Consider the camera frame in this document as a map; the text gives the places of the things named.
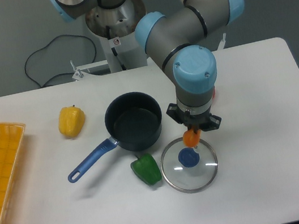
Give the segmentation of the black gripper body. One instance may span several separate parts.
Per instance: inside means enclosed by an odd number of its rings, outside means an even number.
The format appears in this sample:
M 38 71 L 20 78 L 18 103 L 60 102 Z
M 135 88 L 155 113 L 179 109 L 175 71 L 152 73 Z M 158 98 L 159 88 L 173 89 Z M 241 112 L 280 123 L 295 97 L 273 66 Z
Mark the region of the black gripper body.
M 219 129 L 222 118 L 211 113 L 211 106 L 183 107 L 183 104 L 170 103 L 166 114 L 175 122 L 187 126 L 193 125 L 193 129 L 200 129 L 204 132 Z

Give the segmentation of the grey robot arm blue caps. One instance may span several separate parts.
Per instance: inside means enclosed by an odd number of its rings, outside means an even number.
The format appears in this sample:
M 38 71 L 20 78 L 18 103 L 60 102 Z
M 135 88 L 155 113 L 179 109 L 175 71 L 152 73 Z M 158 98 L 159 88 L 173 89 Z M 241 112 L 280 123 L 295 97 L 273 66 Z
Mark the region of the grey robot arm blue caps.
M 198 42 L 237 19 L 244 0 L 180 0 L 182 9 L 167 17 L 139 14 L 140 0 L 50 0 L 63 18 L 86 17 L 88 28 L 108 40 L 135 37 L 141 56 L 150 56 L 176 88 L 176 103 L 167 113 L 187 127 L 186 147 L 194 147 L 201 132 L 216 130 L 221 119 L 210 112 L 217 76 L 216 60 Z

